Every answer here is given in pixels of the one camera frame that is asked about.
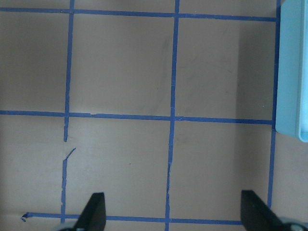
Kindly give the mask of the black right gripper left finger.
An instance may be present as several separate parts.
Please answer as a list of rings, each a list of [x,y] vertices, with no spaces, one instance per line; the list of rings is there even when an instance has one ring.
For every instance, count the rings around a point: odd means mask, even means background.
[[[106,226],[104,193],[93,193],[73,226],[74,231],[103,231]]]

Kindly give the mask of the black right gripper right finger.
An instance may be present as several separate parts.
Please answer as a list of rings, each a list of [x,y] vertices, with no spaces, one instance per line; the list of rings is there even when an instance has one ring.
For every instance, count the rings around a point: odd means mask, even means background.
[[[253,190],[241,192],[241,223],[246,231],[283,231],[282,221]]]

